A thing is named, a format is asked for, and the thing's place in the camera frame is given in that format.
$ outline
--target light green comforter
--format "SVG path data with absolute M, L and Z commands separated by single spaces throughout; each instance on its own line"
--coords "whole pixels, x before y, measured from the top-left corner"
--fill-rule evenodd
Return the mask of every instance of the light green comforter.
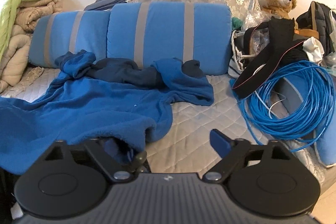
M 16 18 L 16 9 L 22 1 L 33 0 L 5 0 L 0 13 L 0 61 L 8 47 L 12 27 Z

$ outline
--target coiled blue cable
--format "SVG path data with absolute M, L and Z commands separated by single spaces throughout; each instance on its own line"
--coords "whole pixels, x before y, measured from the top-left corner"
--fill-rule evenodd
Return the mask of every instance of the coiled blue cable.
M 303 78 L 309 87 L 308 94 L 296 111 L 285 118 L 277 118 L 269 110 L 267 102 L 270 102 L 272 89 L 278 80 L 292 74 L 299 74 Z M 335 89 L 331 76 L 324 68 L 312 62 L 299 61 L 276 70 L 256 92 L 241 100 L 238 105 L 248 130 L 258 144 L 263 145 L 253 133 L 251 124 L 277 140 L 305 143 L 290 150 L 296 152 L 315 143 L 330 125 L 335 110 Z M 313 139 L 302 139 L 318 125 L 322 129 Z

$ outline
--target circular cover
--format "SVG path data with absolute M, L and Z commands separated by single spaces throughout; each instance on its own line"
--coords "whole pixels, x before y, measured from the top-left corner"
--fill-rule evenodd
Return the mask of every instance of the circular cover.
M 273 161 L 267 167 L 261 162 L 230 177 L 228 189 L 240 205 L 271 217 L 298 215 L 315 205 L 320 186 L 304 166 L 291 165 L 290 160 Z
M 66 218 L 94 207 L 105 191 L 105 178 L 95 169 L 51 160 L 21 176 L 14 194 L 20 206 L 30 213 Z

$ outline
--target beige floor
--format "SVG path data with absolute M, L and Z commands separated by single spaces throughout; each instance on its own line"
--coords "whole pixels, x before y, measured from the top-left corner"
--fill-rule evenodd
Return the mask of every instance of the beige floor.
M 336 224 L 336 183 L 320 196 L 312 214 L 322 224 Z

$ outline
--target teddy bear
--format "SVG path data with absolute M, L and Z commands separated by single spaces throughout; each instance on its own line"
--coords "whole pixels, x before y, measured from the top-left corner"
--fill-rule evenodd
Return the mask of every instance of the teddy bear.
M 262 10 L 281 18 L 291 19 L 288 13 L 296 7 L 296 0 L 266 0 L 266 2 L 267 7 L 263 7 Z M 295 21 L 295 30 L 297 29 L 298 24 Z

